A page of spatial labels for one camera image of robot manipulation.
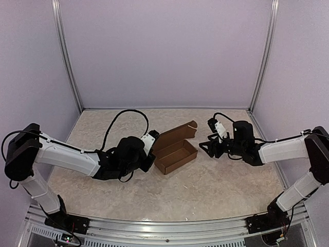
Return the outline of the brown cardboard box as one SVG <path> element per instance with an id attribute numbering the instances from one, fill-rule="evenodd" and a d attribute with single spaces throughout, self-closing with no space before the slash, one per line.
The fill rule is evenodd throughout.
<path id="1" fill-rule="evenodd" d="M 155 166 L 167 175 L 196 159 L 198 150 L 188 142 L 197 131 L 197 123 L 190 121 L 160 134 L 153 146 Z"/>

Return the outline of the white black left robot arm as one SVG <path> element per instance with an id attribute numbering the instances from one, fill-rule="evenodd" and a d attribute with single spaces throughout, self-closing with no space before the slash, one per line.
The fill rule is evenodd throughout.
<path id="1" fill-rule="evenodd" d="M 124 137 L 116 147 L 107 151 L 86 151 L 60 142 L 40 131 L 31 123 L 23 130 L 13 131 L 4 137 L 14 138 L 1 154 L 5 161 L 5 175 L 23 186 L 42 209 L 51 215 L 52 221 L 62 229 L 72 224 L 70 214 L 59 195 L 55 195 L 34 164 L 50 164 L 73 170 L 96 180 L 120 180 L 140 169 L 147 172 L 153 165 L 153 145 L 159 133 L 152 130 L 142 137 Z"/>

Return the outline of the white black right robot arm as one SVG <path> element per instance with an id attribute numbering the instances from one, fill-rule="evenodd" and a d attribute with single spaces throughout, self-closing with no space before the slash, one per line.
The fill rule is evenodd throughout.
<path id="1" fill-rule="evenodd" d="M 322 126 L 296 136 L 265 141 L 255 137 L 253 125 L 245 120 L 233 122 L 232 134 L 215 118 L 209 119 L 208 125 L 213 133 L 199 147 L 209 157 L 237 156 L 254 167 L 271 163 L 302 166 L 294 169 L 296 180 L 290 182 L 290 187 L 268 205 L 263 217 L 267 228 L 276 227 L 287 211 L 328 184 L 328 132 Z"/>

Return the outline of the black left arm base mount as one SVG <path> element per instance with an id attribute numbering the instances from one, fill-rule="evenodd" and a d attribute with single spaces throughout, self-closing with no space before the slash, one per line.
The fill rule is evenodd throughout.
<path id="1" fill-rule="evenodd" d="M 74 215 L 51 214 L 45 219 L 45 225 L 83 235 L 86 235 L 89 223 L 89 218 Z"/>

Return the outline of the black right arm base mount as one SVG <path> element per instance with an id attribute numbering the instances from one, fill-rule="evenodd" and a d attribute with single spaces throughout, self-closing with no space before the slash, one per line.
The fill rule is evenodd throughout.
<path id="1" fill-rule="evenodd" d="M 259 233 L 272 230 L 282 226 L 288 226 L 290 219 L 287 212 L 283 213 L 265 213 L 261 215 L 253 215 L 245 219 L 249 234 Z"/>

